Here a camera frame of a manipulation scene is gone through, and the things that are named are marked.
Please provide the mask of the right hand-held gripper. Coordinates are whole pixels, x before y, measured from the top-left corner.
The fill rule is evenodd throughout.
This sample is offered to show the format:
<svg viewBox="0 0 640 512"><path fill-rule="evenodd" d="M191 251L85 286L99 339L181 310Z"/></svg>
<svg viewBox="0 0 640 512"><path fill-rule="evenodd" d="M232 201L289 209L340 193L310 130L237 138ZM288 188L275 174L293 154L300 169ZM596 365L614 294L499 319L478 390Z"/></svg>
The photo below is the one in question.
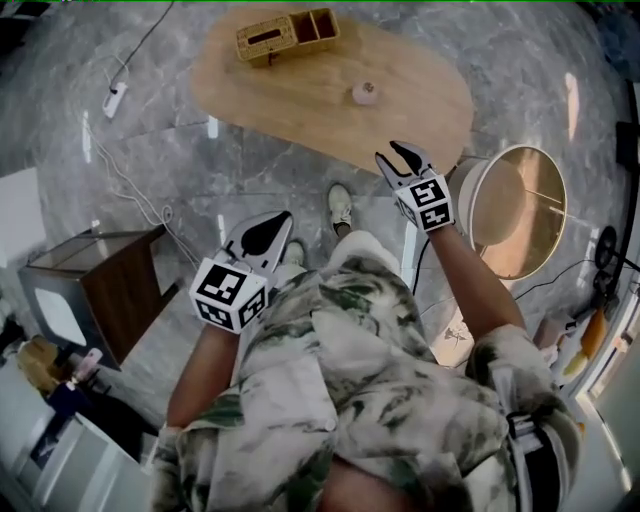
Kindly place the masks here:
<svg viewBox="0 0 640 512"><path fill-rule="evenodd" d="M446 179L433 172L434 167L427 153L420 147L404 142L391 141L391 148L401 156L416 176L425 176L408 183L408 175L402 174L383 154L376 152L375 161L394 191L401 213L416 228L429 233L454 223L453 204Z"/></svg>

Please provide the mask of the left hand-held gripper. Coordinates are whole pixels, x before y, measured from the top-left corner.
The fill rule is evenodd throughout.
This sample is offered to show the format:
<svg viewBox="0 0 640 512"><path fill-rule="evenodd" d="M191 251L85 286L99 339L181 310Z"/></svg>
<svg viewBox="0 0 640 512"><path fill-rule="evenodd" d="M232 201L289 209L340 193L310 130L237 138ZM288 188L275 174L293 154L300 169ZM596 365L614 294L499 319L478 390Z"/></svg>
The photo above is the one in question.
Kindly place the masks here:
<svg viewBox="0 0 640 512"><path fill-rule="evenodd" d="M240 334L269 305L275 269L293 229L288 211L255 215L237 224L213 258L204 258L189 289L197 316Z"/></svg>

